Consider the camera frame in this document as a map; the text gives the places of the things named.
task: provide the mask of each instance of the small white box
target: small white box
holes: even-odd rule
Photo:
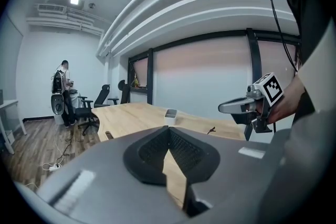
[[[9,143],[12,145],[15,141],[14,135],[12,131],[6,131],[7,138],[9,140]]]
[[[253,85],[256,90],[260,90],[266,97],[270,107],[272,107],[284,94],[279,80],[277,80],[277,77],[273,72],[264,75],[262,78],[253,83]]]
[[[176,124],[176,116],[177,116],[177,110],[176,109],[168,109],[165,116],[164,121],[168,126],[175,125]]]

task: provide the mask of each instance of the white desk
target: white desk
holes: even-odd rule
[[[19,112],[19,109],[18,109],[18,102],[19,102],[18,100],[4,100],[4,103],[2,105],[0,105],[0,111],[3,110],[3,109],[9,108],[12,105],[16,105],[17,115],[18,115],[18,118],[19,118],[19,121],[20,121],[22,131],[23,131],[23,134],[26,135],[27,132],[26,132],[25,126],[23,124],[22,118],[20,117],[20,112]],[[2,124],[1,115],[0,115],[0,131],[2,132],[2,136],[4,137],[5,146],[8,150],[8,152],[11,153],[11,154],[14,154],[14,150],[9,143],[4,125]]]

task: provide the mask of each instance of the light wood tabletop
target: light wood tabletop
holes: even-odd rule
[[[92,109],[99,119],[98,136],[101,142],[109,138],[164,126],[164,115],[167,109],[146,103],[128,103]],[[232,120],[211,120],[178,111],[175,127],[183,127],[192,131],[210,135],[245,140],[239,126]],[[164,159],[163,173],[167,176],[167,189],[179,206],[182,206],[186,178],[182,174],[173,156],[168,151]]]

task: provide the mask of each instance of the black office chair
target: black office chair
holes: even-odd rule
[[[105,84],[103,85],[103,87],[101,87],[101,91],[96,99],[96,101],[94,102],[93,107],[94,108],[101,108],[103,106],[108,106],[108,104],[103,104],[106,97],[109,95],[110,93],[110,85]],[[91,103],[93,102],[92,100],[85,100],[85,96],[79,96],[79,98],[81,98],[84,107],[83,108],[77,108],[75,110],[75,114],[76,117],[78,119],[80,118],[84,118],[84,120],[88,119],[87,122],[79,124],[78,127],[85,125],[85,129],[82,132],[83,135],[85,135],[85,131],[87,130],[88,127],[90,126],[94,126],[96,128],[98,128],[99,126],[97,125],[97,122],[94,120],[94,117],[96,117],[92,112],[91,112]]]
[[[131,87],[125,84],[125,80],[121,80],[118,83],[118,89],[122,91],[120,104],[126,104],[130,96]],[[113,104],[117,105],[119,98],[108,98],[107,100],[113,101]]]

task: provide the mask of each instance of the air vent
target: air vent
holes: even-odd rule
[[[52,5],[52,4],[38,4],[37,10],[39,12],[65,14],[66,6]]]

